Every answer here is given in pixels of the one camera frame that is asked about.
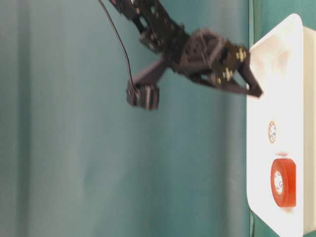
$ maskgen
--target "small tape roll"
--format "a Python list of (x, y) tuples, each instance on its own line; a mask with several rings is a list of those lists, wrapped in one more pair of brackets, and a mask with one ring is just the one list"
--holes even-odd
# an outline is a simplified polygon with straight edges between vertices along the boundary
[(282, 158), (273, 162), (271, 190), (279, 207), (296, 206), (296, 164), (293, 160)]

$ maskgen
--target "label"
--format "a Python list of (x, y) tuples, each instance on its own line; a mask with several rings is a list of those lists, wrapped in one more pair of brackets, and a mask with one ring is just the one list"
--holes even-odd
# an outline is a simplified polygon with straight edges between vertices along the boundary
[(283, 192), (283, 179), (280, 172), (275, 172), (275, 189), (277, 194), (281, 195)]

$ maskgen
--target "white container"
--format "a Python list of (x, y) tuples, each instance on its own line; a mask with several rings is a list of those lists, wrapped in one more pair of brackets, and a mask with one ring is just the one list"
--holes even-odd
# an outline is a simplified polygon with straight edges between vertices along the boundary
[[(281, 237), (301, 237), (316, 230), (316, 32), (292, 14), (250, 52), (264, 94), (247, 98), (249, 206)], [(280, 158), (296, 165), (292, 207), (278, 206), (272, 192), (288, 188), (286, 177), (271, 175)]]

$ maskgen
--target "red tape roll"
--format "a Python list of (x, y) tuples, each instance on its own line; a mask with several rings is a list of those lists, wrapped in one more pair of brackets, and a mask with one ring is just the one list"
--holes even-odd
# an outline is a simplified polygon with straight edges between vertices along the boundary
[(293, 160), (282, 158), (273, 162), (271, 189), (279, 207), (296, 206), (296, 164)]

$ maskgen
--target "teal backdrop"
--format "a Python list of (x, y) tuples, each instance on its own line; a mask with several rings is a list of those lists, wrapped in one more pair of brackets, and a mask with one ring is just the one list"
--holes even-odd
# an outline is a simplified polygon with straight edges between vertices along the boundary
[[(306, 27), (316, 30), (315, 0), (250, 0), (249, 36), (253, 44), (288, 15), (297, 13)], [(278, 237), (255, 213), (251, 214), (252, 237)], [(316, 232), (304, 237), (316, 237)]]
[[(158, 57), (104, 1), (137, 73)], [(247, 0), (161, 2), (248, 45)], [(0, 82), (1, 237), (249, 236), (245, 97), (168, 71), (131, 108), (97, 0), (1, 0)]]

